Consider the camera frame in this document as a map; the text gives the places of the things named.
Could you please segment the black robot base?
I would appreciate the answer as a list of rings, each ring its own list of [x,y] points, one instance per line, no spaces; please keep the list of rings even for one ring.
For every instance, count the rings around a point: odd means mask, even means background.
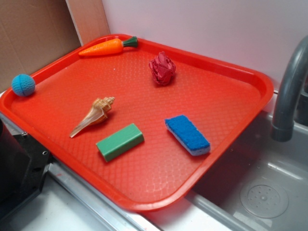
[[[38,196],[50,151],[31,135],[12,135],[0,123],[0,218],[4,219]]]

